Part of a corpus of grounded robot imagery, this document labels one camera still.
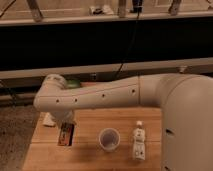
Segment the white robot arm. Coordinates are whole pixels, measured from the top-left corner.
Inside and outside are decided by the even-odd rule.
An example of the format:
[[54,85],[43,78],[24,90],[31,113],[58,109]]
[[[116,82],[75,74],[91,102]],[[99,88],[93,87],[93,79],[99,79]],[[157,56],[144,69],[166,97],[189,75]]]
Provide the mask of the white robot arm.
[[213,78],[197,74],[134,76],[69,89],[48,75],[34,106],[62,119],[71,110],[158,107],[162,112],[161,171],[213,171]]

